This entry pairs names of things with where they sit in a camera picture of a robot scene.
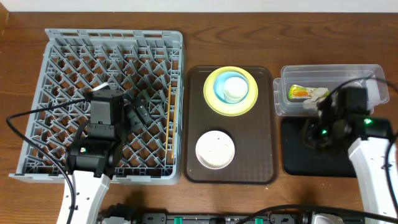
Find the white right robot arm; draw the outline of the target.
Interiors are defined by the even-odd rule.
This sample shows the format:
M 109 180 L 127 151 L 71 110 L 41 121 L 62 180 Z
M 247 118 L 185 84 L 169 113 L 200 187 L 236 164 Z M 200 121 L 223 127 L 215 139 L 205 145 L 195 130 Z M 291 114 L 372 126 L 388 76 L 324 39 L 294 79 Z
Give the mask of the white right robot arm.
M 318 118 L 303 129 L 305 143 L 318 151 L 347 153 L 358 180 L 366 223 L 397 223 L 396 146 L 389 120 L 373 118 L 366 105 L 324 100 Z

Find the yellow green snack wrapper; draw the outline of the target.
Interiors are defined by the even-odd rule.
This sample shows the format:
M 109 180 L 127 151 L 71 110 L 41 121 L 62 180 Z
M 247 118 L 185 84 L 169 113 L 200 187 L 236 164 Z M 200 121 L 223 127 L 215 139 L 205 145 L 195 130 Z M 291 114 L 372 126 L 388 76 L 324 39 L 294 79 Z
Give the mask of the yellow green snack wrapper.
M 288 99 L 309 99 L 311 94 L 317 90 L 317 88 L 304 87 L 300 85 L 292 85 L 288 92 Z

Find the white rice bowl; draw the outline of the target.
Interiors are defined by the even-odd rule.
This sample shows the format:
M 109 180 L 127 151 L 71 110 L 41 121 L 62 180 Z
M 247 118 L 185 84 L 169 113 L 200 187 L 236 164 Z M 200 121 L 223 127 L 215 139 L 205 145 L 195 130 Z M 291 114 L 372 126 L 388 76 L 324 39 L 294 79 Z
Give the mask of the white rice bowl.
M 202 134 L 195 145 L 195 154 L 200 164 L 212 170 L 227 167 L 234 159 L 235 152 L 232 138 L 222 131 Z

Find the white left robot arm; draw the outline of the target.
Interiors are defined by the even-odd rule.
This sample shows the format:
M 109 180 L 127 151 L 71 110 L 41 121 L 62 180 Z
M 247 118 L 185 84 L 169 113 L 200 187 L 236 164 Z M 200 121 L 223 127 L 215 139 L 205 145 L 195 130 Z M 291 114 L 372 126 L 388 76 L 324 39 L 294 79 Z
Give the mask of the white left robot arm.
M 128 136 L 150 121 L 143 100 L 124 104 L 121 96 L 92 99 L 91 118 L 81 124 L 67 147 L 67 180 L 58 223 L 95 223 Z

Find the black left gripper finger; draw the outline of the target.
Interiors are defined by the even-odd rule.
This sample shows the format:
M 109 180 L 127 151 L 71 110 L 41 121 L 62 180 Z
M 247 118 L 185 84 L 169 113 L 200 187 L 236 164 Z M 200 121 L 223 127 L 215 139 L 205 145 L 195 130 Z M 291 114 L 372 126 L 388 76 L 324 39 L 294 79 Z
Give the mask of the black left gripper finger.
M 144 124 L 142 123 L 140 114 L 137 112 L 135 107 L 131 105 L 125 106 L 124 113 L 126 121 L 129 122 L 129 132 L 135 132 L 142 129 Z
M 137 115 L 139 115 L 143 124 L 152 122 L 152 118 L 150 116 L 150 113 L 149 113 L 149 110 L 148 110 L 145 100 L 136 98 L 134 100 L 134 107 L 135 107 Z

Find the white tissue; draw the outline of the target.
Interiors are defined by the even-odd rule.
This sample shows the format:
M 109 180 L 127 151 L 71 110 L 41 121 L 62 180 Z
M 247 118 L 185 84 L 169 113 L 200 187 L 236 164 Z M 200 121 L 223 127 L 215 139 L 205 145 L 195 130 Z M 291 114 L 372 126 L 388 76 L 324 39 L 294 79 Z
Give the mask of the white tissue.
M 303 108 L 305 110 L 317 109 L 317 103 L 323 101 L 329 95 L 327 88 L 317 88 L 310 94 L 310 98 L 303 102 Z

